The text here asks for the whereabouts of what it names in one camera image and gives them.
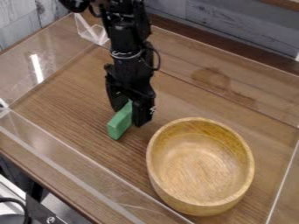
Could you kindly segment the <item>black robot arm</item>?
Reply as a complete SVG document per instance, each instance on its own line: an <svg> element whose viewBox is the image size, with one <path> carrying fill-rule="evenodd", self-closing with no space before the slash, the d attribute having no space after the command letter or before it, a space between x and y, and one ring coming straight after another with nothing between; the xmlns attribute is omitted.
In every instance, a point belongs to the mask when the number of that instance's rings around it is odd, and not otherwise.
<svg viewBox="0 0 299 224"><path fill-rule="evenodd" d="M144 0L58 0L73 13L88 10L101 23L109 39L112 64L105 64L105 86L110 107L117 112L132 102L132 124L145 125L153 117L154 66L152 34Z"/></svg>

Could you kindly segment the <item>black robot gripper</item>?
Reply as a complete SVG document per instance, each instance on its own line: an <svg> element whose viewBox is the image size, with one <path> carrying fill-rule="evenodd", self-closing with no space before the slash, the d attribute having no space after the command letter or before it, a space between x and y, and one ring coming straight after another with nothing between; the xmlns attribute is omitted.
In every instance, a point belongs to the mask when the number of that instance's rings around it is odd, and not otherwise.
<svg viewBox="0 0 299 224"><path fill-rule="evenodd" d="M110 107L118 111L132 101L132 124L141 127L152 121L154 91L150 79L154 75L154 49L136 52L110 52L112 64L105 64L106 97Z"/></svg>

